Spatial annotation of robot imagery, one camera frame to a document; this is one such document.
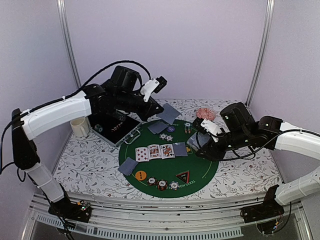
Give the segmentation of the red black 100 chip stack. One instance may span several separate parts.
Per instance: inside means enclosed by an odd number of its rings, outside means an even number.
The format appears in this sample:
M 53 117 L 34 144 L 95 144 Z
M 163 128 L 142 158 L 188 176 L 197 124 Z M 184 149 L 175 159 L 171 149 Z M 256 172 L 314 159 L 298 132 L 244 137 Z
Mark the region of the red black 100 chip stack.
M 157 179 L 156 179 L 155 177 L 149 177 L 149 178 L 147 179 L 147 184 L 148 184 L 149 186 L 154 186 L 154 185 L 157 184 Z

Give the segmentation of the nine of diamonds card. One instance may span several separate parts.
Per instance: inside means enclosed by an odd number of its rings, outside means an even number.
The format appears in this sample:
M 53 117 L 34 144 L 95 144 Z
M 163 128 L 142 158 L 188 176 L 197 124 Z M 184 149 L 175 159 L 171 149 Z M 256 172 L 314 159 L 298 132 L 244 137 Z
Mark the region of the nine of diamonds card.
M 135 161 L 136 162 L 148 162 L 149 154 L 147 147 L 137 147 L 135 149 Z

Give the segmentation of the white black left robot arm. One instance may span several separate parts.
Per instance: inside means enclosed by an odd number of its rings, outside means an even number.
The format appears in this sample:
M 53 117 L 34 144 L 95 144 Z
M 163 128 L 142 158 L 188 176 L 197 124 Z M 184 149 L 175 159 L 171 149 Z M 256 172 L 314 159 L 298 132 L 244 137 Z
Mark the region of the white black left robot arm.
M 13 163 L 24 171 L 44 192 L 55 209 L 63 216 L 74 213 L 74 205 L 48 168 L 41 163 L 34 139 L 39 135 L 78 118 L 106 114 L 117 119 L 135 113 L 142 121 L 163 112 L 153 98 L 167 80 L 150 77 L 143 83 L 139 72 L 123 64 L 144 66 L 133 60 L 108 64 L 92 75 L 75 92 L 46 102 L 32 109 L 11 113 L 11 121 L 4 128 L 11 130 Z

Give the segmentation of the king of diamonds card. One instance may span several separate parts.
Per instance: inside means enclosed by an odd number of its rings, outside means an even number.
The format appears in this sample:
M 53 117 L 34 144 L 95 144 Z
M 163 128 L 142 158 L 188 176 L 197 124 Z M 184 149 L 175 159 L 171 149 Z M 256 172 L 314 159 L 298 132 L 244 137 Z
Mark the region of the king of diamonds card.
M 162 159 L 161 149 L 158 144 L 147 146 L 149 160 Z

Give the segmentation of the orange big blind button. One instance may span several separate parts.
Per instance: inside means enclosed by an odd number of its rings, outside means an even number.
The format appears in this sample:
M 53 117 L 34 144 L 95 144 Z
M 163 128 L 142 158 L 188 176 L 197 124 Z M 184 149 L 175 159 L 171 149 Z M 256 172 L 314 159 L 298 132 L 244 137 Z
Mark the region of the orange big blind button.
M 143 170 L 139 170 L 135 173 L 135 178 L 138 181 L 144 181 L 147 178 L 147 173 Z

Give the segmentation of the blue checkered playing card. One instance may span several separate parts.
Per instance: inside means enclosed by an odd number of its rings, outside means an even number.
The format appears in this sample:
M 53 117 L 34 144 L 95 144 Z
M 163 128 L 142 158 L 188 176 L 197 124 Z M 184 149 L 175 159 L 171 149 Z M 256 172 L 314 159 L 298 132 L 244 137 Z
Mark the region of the blue checkered playing card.
M 118 171 L 125 176 L 129 176 L 138 165 L 138 162 L 128 157 L 118 168 Z

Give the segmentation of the grey playing card deck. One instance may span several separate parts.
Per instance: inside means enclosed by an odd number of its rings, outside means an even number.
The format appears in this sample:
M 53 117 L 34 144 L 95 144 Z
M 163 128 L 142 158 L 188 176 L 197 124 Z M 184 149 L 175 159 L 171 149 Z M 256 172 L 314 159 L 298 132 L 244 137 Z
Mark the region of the grey playing card deck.
M 188 140 L 187 144 L 194 150 L 199 150 L 202 148 L 209 140 L 211 136 L 209 134 L 203 134 L 201 132 L 194 133 Z

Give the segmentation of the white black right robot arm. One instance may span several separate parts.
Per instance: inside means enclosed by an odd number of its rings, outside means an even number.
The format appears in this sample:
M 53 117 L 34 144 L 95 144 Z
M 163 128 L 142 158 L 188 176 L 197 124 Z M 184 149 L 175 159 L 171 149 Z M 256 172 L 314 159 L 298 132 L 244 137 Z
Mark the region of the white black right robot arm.
M 232 160 L 249 158 L 262 149 L 293 152 L 316 160 L 320 158 L 319 133 L 272 116 L 256 121 L 242 102 L 226 106 L 220 116 L 228 131 L 207 118 L 197 117 L 193 121 L 198 132 L 210 137 L 207 143 L 198 147 L 197 156 L 213 162 L 226 162 L 227 152 L 247 147 L 251 151 L 249 154 L 236 155 Z M 262 218 L 269 218 L 278 210 L 278 205 L 284 206 L 319 190 L 320 169 L 316 168 L 296 180 L 269 188 L 258 213 Z

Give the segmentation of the blue peach 10 chip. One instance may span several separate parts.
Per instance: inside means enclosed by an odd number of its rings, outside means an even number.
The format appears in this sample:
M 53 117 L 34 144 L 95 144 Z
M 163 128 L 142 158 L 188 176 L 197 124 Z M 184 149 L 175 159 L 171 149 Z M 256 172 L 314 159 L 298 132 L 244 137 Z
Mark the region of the blue peach 10 chip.
M 165 138 L 168 142 L 171 142 L 173 140 L 173 137 L 171 135 L 167 135 Z
M 178 188 L 179 188 L 179 183 L 177 181 L 172 181 L 170 184 L 169 184 L 169 188 L 171 190 L 174 190 L 176 191 Z
M 166 139 L 166 137 L 167 137 L 167 135 L 164 134 L 164 133 L 162 133 L 162 134 L 159 135 L 159 138 L 162 139 L 162 140 Z

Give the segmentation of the blue green chip stack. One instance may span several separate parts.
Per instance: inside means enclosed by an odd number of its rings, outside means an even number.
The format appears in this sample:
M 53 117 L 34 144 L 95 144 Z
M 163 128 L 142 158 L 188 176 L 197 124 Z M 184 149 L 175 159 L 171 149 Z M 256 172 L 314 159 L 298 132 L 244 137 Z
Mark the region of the blue green chip stack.
M 191 132 L 192 132 L 192 124 L 191 124 L 191 123 L 186 122 L 186 123 L 184 124 L 184 132 L 185 132 L 186 134 L 191 134 Z

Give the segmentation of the purple small blind button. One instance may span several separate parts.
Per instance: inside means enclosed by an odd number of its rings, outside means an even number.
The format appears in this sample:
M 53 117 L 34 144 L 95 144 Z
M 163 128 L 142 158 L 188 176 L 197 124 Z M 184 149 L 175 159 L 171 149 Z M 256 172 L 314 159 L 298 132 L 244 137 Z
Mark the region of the purple small blind button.
M 172 133 L 175 131 L 175 127 L 174 126 L 168 126 L 166 129 L 169 133 Z

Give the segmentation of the short poker chip stack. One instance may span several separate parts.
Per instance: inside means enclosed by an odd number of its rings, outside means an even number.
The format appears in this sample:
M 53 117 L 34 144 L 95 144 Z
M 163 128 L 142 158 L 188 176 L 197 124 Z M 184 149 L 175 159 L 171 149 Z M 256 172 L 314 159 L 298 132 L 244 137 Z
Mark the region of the short poker chip stack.
M 103 131 L 103 127 L 100 124 L 96 124 L 94 126 L 94 130 L 98 133 L 101 133 Z

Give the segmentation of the black triangular all-in marker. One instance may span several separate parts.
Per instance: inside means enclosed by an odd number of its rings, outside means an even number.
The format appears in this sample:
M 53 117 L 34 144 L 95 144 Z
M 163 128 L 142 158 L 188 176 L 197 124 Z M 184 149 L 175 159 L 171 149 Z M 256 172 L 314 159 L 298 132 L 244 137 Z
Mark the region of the black triangular all-in marker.
M 183 181 L 184 183 L 188 184 L 190 182 L 190 171 L 187 170 L 185 172 L 181 172 L 175 175 L 179 180 Z

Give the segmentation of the queen of spades card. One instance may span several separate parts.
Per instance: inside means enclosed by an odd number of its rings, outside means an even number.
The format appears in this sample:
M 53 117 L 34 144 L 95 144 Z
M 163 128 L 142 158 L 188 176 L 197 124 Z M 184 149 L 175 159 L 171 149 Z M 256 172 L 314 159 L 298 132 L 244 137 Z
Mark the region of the queen of spades card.
M 162 159 L 175 158 L 175 152 L 172 144 L 163 144 L 160 145 L 160 152 Z

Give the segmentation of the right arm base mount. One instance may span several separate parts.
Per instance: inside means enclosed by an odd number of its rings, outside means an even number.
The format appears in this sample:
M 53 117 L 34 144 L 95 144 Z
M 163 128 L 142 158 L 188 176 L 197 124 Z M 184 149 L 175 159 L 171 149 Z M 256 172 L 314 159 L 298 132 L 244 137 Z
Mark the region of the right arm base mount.
M 276 232 L 284 213 L 284 208 L 275 200 L 264 200 L 260 204 L 243 207 L 240 210 L 240 216 L 245 223 L 274 218 L 271 221 L 258 223 L 256 225 L 258 231 L 263 235 L 272 235 Z

